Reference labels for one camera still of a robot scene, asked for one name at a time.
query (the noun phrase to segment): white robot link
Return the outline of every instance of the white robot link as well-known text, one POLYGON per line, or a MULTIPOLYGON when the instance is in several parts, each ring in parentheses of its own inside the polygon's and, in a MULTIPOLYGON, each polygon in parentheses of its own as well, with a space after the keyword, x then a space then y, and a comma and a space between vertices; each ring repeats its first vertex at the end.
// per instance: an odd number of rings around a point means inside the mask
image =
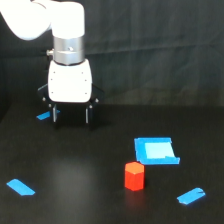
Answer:
POLYGON ((84 8, 76 2, 51 0, 0 0, 0 12, 20 39, 30 41, 52 30, 54 48, 48 84, 38 89, 48 103, 53 122, 57 121, 56 102, 87 103, 86 123, 92 120, 94 106, 104 92, 92 84, 89 61, 84 52, 84 8))

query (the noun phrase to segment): red block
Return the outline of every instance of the red block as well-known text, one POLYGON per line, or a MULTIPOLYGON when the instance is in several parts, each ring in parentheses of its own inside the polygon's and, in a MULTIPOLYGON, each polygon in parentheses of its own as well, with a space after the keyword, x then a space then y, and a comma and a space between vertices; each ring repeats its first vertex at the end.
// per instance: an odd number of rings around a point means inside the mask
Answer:
POLYGON ((144 188, 145 167, 144 165, 133 162, 125 165, 125 187, 138 191, 144 188))

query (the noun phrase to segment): blue folded paper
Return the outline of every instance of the blue folded paper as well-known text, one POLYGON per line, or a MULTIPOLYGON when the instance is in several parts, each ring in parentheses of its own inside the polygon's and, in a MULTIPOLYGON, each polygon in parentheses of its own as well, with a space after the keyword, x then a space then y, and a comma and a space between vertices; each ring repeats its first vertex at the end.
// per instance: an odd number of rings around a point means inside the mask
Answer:
POLYGON ((171 138, 137 138, 136 159, 144 165, 179 164, 175 157, 171 138))
POLYGON ((188 205, 191 202, 198 200, 199 198, 205 196, 205 192, 201 188, 195 188, 181 196, 179 196, 177 199, 180 203, 188 205))
POLYGON ((44 120, 44 119, 46 119, 46 118, 48 118, 48 117, 50 117, 50 112, 49 112, 49 111, 46 112, 46 113, 44 113, 44 114, 41 114, 41 115, 38 115, 38 116, 37 116, 37 118, 38 118, 39 120, 44 120))

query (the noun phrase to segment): silver metal joint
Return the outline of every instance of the silver metal joint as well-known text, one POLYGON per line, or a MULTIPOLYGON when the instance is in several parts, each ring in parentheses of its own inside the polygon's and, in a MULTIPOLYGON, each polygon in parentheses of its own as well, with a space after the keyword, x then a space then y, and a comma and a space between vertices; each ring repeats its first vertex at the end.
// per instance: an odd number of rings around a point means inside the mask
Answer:
POLYGON ((47 50, 47 56, 51 56, 54 54, 54 50, 47 50))
POLYGON ((61 39, 54 37, 54 61, 71 65, 81 63, 85 60, 84 36, 61 39))

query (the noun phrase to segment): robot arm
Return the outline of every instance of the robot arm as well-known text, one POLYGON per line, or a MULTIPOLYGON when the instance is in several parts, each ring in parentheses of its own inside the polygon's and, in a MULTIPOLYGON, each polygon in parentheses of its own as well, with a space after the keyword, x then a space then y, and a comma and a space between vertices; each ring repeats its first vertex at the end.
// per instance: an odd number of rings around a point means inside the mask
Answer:
POLYGON ((27 41, 38 38, 51 24, 46 8, 30 0, 0 0, 0 12, 11 31, 27 41))
POLYGON ((53 36, 71 39, 83 36, 84 9, 75 2, 51 0, 0 0, 0 12, 20 39, 33 40, 52 29, 53 36))

